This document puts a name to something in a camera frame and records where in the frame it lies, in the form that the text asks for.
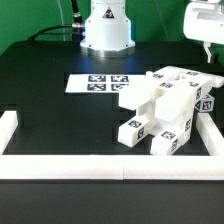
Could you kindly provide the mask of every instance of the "white paper sheet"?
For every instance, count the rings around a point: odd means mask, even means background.
[[[118,93],[124,86],[137,82],[145,75],[71,74],[66,93]]]

